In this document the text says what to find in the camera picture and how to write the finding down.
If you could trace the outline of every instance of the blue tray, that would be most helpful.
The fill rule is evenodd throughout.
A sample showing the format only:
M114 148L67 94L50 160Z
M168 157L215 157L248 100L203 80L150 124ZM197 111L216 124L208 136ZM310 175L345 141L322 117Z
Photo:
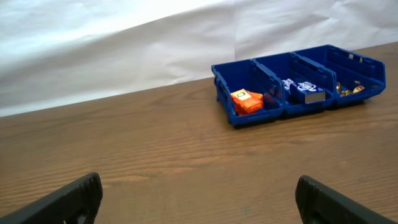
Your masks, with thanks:
M366 56L331 45L278 55L212 65L217 100L233 126L270 121L281 116L299 116L359 102L380 94L386 88L384 64ZM305 105L286 94L282 80L300 78L324 89L326 100ZM360 82L365 90L340 96L336 85L352 90ZM244 88L264 94L264 108L238 116L231 93Z

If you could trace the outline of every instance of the white sheet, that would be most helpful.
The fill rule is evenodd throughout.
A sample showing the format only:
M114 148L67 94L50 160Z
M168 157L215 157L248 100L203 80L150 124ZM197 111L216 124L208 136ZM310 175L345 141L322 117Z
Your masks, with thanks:
M212 76L210 65L398 41L396 0L0 2L0 116Z

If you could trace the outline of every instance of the wooden table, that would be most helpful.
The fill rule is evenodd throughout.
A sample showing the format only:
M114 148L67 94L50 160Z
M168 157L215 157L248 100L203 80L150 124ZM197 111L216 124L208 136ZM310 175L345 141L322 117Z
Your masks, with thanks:
M307 174L398 221L398 42L358 52L381 95L244 129L210 78L0 118L0 216L98 172L99 224L301 223Z

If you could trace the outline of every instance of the wooden tabletop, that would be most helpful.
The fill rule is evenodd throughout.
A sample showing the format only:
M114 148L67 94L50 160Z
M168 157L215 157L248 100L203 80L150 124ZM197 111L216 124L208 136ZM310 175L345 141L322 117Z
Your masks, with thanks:
M99 224L301 223L306 174L398 222L398 42L357 52L379 96L243 129L210 78L0 118L0 216L98 172Z

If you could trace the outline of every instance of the brown surface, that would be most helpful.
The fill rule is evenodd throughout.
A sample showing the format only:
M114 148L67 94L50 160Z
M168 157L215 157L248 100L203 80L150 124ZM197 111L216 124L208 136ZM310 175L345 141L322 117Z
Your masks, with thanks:
M0 118L0 216L98 172L96 223L300 223L310 175L398 221L398 43L365 104L235 130L212 79Z

